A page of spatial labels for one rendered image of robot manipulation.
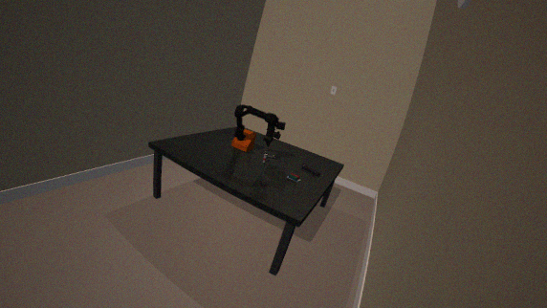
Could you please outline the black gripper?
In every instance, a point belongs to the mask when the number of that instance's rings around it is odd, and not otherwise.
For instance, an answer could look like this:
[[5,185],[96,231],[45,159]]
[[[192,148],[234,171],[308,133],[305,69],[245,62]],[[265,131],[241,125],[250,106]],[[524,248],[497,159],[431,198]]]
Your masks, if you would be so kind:
[[265,141],[267,143],[267,147],[270,146],[270,143],[274,139],[274,138],[272,138],[272,134],[273,134],[274,131],[275,131],[275,129],[267,128],[267,134],[263,138],[263,141]]

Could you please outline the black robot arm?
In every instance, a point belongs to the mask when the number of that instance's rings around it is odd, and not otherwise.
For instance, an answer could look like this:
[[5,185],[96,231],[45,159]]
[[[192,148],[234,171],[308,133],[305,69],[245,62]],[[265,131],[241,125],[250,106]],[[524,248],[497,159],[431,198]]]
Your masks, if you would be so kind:
[[[244,108],[247,108],[247,111],[244,111]],[[276,129],[281,129],[281,130],[285,129],[285,122],[278,121],[279,118],[278,118],[277,115],[274,115],[274,114],[271,114],[271,113],[266,114],[262,111],[259,111],[255,108],[252,108],[250,105],[248,105],[248,106],[245,105],[245,104],[237,105],[236,109],[235,109],[235,112],[234,112],[234,115],[237,118],[237,128],[236,128],[234,136],[239,141],[242,141],[246,137],[246,135],[243,134],[244,125],[242,124],[242,122],[243,122],[243,117],[245,117],[247,114],[251,114],[253,116],[264,119],[268,123],[268,128],[271,128],[271,129],[276,128]],[[281,135],[280,135],[279,131],[273,132],[273,134],[272,134],[272,138],[275,137],[278,140],[279,140],[280,136]]]

